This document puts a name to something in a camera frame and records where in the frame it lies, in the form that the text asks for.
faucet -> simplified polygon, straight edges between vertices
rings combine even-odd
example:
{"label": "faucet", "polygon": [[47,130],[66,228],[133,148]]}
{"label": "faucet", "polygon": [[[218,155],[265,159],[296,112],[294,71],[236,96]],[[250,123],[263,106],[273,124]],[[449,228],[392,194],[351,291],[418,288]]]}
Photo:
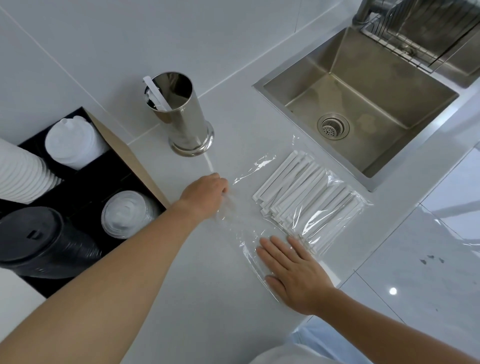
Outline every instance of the faucet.
{"label": "faucet", "polygon": [[357,13],[353,16],[352,24],[354,26],[367,24],[373,12],[386,16],[399,2],[398,0],[362,0]]}

hand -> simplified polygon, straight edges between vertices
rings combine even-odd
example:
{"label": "hand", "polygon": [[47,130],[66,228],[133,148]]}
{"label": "hand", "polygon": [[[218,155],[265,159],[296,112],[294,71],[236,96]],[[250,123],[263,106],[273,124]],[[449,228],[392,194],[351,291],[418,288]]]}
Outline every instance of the hand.
{"label": "hand", "polygon": [[218,173],[212,173],[188,185],[175,204],[187,208],[203,221],[218,211],[223,201],[222,193],[227,191],[228,181],[220,178]]}
{"label": "hand", "polygon": [[275,274],[265,280],[288,307],[304,315],[318,315],[336,288],[298,240],[291,236],[287,240],[291,247],[276,236],[260,239],[258,256]]}

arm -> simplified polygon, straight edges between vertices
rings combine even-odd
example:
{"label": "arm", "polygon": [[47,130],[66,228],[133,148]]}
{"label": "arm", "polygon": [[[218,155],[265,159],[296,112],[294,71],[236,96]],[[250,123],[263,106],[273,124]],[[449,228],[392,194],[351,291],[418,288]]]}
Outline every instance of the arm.
{"label": "arm", "polygon": [[0,343],[0,363],[119,363],[182,244],[218,210],[227,185],[214,173],[188,186],[157,220],[27,317]]}
{"label": "arm", "polygon": [[322,267],[295,239],[260,239],[258,255],[275,277],[270,287],[292,309],[316,315],[375,364],[464,363],[479,361],[441,341],[396,322],[336,289]]}

wire rack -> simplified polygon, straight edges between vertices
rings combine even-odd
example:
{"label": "wire rack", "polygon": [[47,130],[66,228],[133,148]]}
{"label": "wire rack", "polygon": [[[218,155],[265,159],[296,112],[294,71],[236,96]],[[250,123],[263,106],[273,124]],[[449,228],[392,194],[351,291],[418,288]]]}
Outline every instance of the wire rack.
{"label": "wire rack", "polygon": [[480,31],[480,0],[383,0],[361,32],[431,73]]}

black lid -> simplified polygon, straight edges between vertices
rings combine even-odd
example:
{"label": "black lid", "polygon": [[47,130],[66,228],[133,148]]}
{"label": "black lid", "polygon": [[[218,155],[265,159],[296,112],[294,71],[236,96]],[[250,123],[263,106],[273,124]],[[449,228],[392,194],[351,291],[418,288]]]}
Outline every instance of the black lid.
{"label": "black lid", "polygon": [[26,207],[0,220],[0,263],[42,252],[62,230],[61,215],[49,207]]}

